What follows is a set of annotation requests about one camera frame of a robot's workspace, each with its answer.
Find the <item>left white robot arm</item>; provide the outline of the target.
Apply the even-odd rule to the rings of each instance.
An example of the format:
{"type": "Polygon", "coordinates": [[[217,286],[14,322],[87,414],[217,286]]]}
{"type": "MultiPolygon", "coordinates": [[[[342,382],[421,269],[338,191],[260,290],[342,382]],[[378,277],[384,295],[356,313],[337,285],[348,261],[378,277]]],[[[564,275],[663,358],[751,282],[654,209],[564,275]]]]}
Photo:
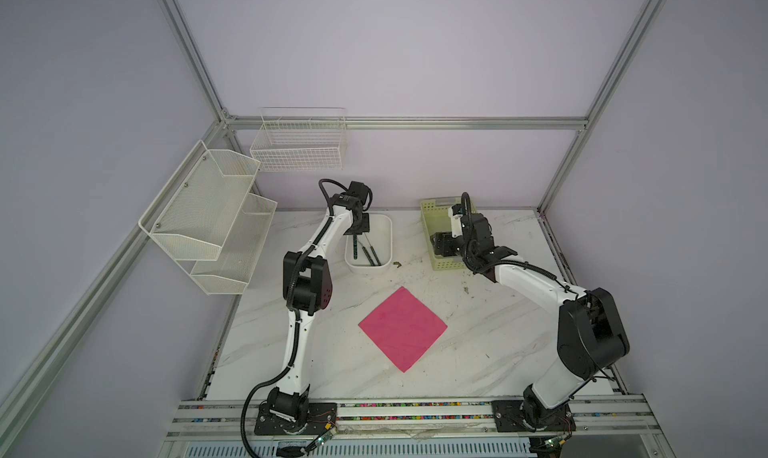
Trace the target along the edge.
{"type": "Polygon", "coordinates": [[[283,369],[267,398],[268,412],[293,429],[303,427],[309,413],[310,332],[315,315],[330,303],[333,283],[328,254],[343,236],[369,229],[364,200],[338,193],[310,240],[283,258],[283,298],[289,312],[283,369]]]}

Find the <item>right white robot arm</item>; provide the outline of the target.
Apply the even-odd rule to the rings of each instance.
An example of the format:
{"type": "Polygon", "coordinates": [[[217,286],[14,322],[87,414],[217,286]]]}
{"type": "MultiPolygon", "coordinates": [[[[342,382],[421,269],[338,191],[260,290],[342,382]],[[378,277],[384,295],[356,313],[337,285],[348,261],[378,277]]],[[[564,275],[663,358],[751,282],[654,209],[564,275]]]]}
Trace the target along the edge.
{"type": "Polygon", "coordinates": [[[436,254],[459,257],[472,273],[522,292],[554,317],[556,358],[526,387],[520,405],[522,426],[543,431],[576,392],[629,353],[615,299],[604,288],[568,284],[515,250],[496,244],[488,219],[467,205],[454,205],[447,215],[450,230],[430,237],[436,254]]]}

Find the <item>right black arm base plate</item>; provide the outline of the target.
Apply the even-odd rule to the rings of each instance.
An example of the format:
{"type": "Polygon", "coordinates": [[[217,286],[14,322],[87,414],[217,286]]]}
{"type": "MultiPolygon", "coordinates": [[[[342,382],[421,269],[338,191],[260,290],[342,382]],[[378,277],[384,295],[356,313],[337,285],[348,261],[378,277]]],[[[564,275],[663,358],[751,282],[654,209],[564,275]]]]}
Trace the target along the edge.
{"type": "Polygon", "coordinates": [[[523,399],[494,400],[491,408],[498,432],[571,432],[575,428],[567,403],[545,409],[523,399]]]}

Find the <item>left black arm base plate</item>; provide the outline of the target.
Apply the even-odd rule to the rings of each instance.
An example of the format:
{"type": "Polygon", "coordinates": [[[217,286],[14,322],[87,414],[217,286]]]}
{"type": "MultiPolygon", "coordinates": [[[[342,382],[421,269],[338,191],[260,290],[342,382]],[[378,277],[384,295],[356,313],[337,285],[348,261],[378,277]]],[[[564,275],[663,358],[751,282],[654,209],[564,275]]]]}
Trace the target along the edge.
{"type": "Polygon", "coordinates": [[[251,431],[257,436],[315,436],[325,432],[336,422],[338,404],[334,402],[309,402],[306,412],[298,418],[275,412],[266,402],[259,405],[256,424],[251,431]]]}

